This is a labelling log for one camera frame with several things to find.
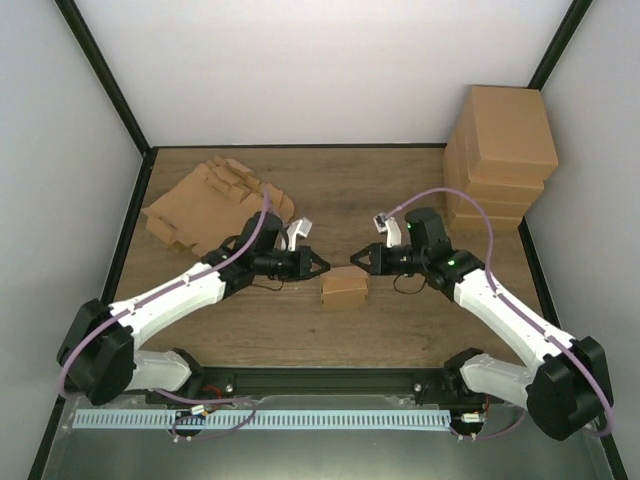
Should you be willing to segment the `brown cardboard box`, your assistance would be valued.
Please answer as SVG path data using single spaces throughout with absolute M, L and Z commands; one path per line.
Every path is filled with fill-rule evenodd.
M 320 277 L 321 307 L 343 310 L 363 306 L 369 294 L 369 275 L 356 266 L 332 268 Z

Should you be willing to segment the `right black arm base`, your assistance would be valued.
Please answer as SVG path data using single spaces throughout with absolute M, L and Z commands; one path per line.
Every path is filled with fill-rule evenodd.
M 460 373 L 466 361 L 482 353 L 481 349 L 468 348 L 445 361 L 440 368 L 415 370 L 411 376 L 415 403 L 437 404 L 444 409 L 483 409 L 487 395 L 467 387 Z

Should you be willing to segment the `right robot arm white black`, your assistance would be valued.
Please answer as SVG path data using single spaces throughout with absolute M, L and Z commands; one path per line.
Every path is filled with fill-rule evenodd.
M 374 224 L 385 235 L 353 254 L 353 265 L 371 276 L 421 275 L 432 289 L 488 326 L 521 360 L 499 361 L 468 349 L 450 359 L 447 396 L 465 403 L 477 393 L 514 404 L 548 437 L 562 441 L 605 414 L 613 392 L 606 354 L 592 337 L 576 339 L 555 327 L 506 290 L 474 254 L 457 250 L 432 208 L 409 211 L 410 237 L 403 243 L 392 216 Z

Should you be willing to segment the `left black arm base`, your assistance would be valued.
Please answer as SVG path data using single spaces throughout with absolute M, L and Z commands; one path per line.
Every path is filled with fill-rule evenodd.
M 233 404 L 237 401 L 230 393 L 220 390 L 215 385 L 205 382 L 207 370 L 202 367 L 189 353 L 183 349 L 174 349 L 163 354 L 169 360 L 160 367 L 161 373 L 170 373 L 184 379 L 178 387 L 154 388 L 145 395 L 147 404 L 163 404 L 178 408 L 179 406 L 195 407 L 205 405 L 207 408 L 217 408 L 219 405 Z

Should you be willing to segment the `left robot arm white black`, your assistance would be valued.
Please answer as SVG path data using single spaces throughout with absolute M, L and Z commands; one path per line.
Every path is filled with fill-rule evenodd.
M 196 402 L 204 392 L 203 367 L 183 349 L 155 352 L 143 345 L 187 315 L 249 287 L 258 276 L 287 283 L 328 272 L 329 263 L 298 241 L 311 228 L 307 218 L 284 225 L 273 213 L 257 212 L 240 234 L 178 277 L 124 301 L 84 303 L 57 354 L 61 394 L 79 392 L 94 406 L 142 390 Z

